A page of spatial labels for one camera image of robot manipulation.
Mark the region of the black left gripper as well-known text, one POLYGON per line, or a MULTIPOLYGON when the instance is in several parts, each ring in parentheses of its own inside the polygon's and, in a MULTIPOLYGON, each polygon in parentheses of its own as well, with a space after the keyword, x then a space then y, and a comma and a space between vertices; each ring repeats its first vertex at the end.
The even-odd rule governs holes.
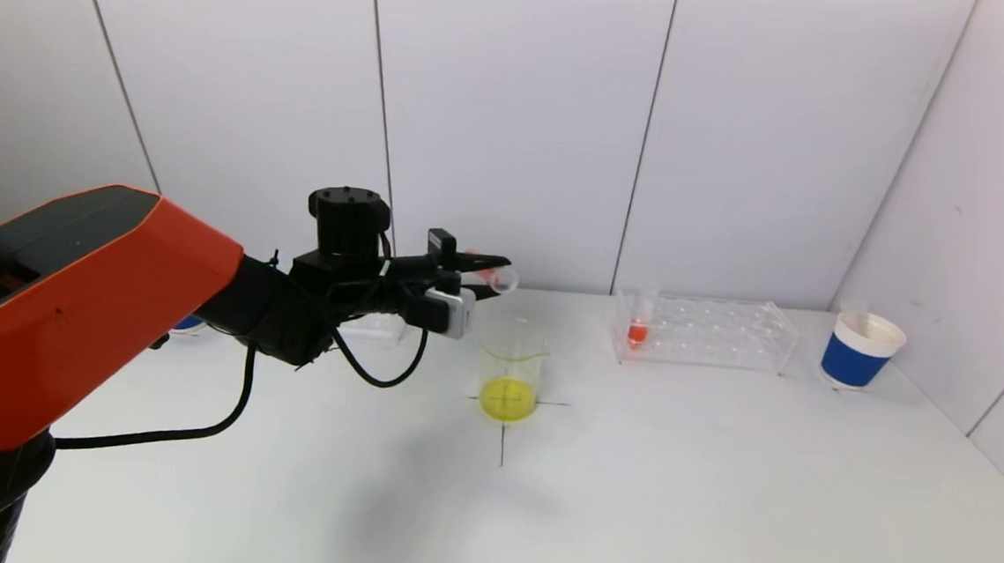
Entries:
POLYGON ((387 278, 426 291, 458 294, 470 292, 476 300, 500 297, 490 285, 461 285, 461 273, 477 274, 487 270, 506 269, 512 262, 507 257, 479 255, 478 252, 457 251, 457 238, 441 227, 428 230, 428 250, 422 255, 396 256, 388 260, 387 278))

